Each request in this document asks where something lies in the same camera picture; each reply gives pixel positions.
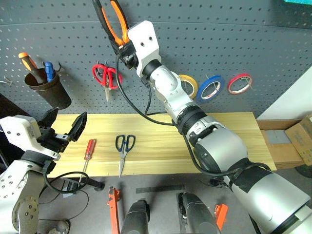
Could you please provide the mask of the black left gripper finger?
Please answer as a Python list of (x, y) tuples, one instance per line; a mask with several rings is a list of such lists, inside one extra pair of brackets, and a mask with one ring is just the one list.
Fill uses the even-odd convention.
[(72, 124), (72, 128), (68, 133), (67, 141), (74, 141), (76, 142), (81, 134), (83, 133), (85, 126), (87, 123), (87, 112), (83, 112), (80, 114)]
[(51, 128), (58, 115), (59, 108), (52, 108), (48, 110), (42, 119), (39, 121), (39, 127), (41, 129)]

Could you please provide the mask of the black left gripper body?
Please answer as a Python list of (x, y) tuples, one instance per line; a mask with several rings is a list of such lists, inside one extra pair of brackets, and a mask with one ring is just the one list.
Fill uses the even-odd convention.
[(71, 141), (70, 136), (68, 134), (55, 133), (51, 126), (42, 121), (38, 122), (38, 126), (41, 136), (37, 138), (37, 142), (44, 148), (56, 153), (63, 153)]

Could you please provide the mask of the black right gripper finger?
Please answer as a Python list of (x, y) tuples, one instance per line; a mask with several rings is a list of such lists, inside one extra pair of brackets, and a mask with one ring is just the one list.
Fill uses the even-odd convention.
[(115, 38), (113, 36), (108, 36), (109, 41), (111, 43), (111, 46), (113, 48), (113, 51), (115, 53), (122, 53), (123, 49), (123, 40), (119, 40), (118, 42), (115, 41)]

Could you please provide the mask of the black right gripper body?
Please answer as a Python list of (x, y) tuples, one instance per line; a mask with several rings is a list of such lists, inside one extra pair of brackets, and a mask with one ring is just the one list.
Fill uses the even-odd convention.
[(120, 55), (121, 61), (124, 65), (130, 70), (133, 68), (137, 68), (138, 59), (136, 55), (136, 49), (132, 43), (129, 41), (124, 45), (121, 45), (117, 48), (117, 54)]

